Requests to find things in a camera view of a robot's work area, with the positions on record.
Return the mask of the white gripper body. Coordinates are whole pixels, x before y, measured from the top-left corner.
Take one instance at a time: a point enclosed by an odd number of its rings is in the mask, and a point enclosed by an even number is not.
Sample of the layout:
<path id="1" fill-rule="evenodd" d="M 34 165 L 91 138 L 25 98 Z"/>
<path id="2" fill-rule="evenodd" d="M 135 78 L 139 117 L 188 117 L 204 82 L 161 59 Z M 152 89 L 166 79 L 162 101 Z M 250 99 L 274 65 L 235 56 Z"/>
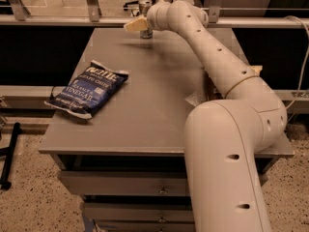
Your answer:
<path id="1" fill-rule="evenodd" d="M 169 7 L 169 2 L 159 0 L 149 8 L 147 12 L 147 20 L 154 30 L 164 31 L 170 29 L 167 18 Z"/>

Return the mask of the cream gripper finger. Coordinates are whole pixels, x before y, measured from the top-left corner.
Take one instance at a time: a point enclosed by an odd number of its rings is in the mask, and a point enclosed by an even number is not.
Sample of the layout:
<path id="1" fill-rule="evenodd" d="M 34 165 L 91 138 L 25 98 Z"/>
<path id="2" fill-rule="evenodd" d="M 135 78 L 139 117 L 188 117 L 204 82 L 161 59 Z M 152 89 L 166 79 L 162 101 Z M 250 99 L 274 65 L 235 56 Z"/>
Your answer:
<path id="1" fill-rule="evenodd" d="M 127 32 L 147 31 L 149 28 L 148 20 L 145 17 L 136 17 L 134 20 L 124 25 L 124 29 Z"/>

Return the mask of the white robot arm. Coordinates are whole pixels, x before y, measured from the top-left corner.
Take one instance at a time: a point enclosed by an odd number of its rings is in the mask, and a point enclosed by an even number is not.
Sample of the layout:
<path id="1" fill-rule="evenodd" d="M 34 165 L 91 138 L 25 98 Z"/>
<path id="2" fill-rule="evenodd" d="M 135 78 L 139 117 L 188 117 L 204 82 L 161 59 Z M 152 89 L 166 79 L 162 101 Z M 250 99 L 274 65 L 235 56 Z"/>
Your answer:
<path id="1" fill-rule="evenodd" d="M 125 29 L 177 33 L 222 96 L 196 106 L 184 126 L 196 232 L 271 232 L 254 155 L 282 136 L 286 107 L 254 70 L 207 30 L 207 23 L 205 12 L 183 0 L 160 0 Z"/>

